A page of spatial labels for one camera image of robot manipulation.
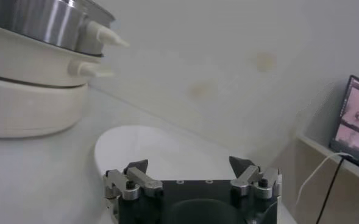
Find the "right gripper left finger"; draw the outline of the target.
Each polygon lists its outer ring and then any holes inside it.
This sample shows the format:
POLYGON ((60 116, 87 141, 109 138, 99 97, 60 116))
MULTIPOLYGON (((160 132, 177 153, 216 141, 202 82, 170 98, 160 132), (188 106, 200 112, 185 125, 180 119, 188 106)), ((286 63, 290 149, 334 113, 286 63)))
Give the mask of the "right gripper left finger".
POLYGON ((103 175, 104 198, 113 200, 137 200, 143 193, 147 197, 159 198, 163 195, 163 182, 146 174, 148 160, 129 163, 122 172, 107 170, 103 175))

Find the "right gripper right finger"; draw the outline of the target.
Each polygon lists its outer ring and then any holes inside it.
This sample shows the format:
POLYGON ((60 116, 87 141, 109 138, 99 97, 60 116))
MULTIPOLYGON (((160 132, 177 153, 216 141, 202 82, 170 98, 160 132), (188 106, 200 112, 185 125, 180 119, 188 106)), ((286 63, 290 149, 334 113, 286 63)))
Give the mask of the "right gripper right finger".
POLYGON ((256 198, 282 196, 282 174, 279 169, 261 171, 261 167, 251 160, 235 156, 229 156, 229 163, 236 176, 230 185, 240 197, 249 195, 251 189, 256 198))

